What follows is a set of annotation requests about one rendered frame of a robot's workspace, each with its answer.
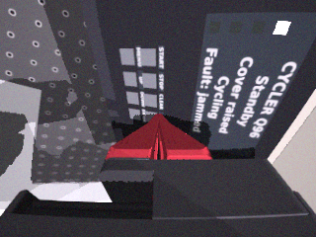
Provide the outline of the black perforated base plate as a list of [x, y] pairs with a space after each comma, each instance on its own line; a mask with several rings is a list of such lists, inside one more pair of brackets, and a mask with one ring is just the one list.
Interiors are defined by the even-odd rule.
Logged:
[[116, 144], [80, 0], [0, 0], [0, 80], [41, 90], [32, 184], [100, 183]]

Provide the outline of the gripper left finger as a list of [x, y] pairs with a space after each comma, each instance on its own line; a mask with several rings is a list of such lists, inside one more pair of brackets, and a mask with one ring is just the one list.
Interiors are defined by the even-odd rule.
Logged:
[[146, 125], [111, 146], [106, 159], [112, 157], [148, 157], [157, 159], [158, 141], [159, 114], [156, 114]]

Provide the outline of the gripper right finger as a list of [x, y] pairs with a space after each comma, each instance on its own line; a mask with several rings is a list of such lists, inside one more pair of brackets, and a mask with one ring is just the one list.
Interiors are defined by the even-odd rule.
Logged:
[[178, 129], [159, 114], [160, 159], [212, 159], [207, 146]]

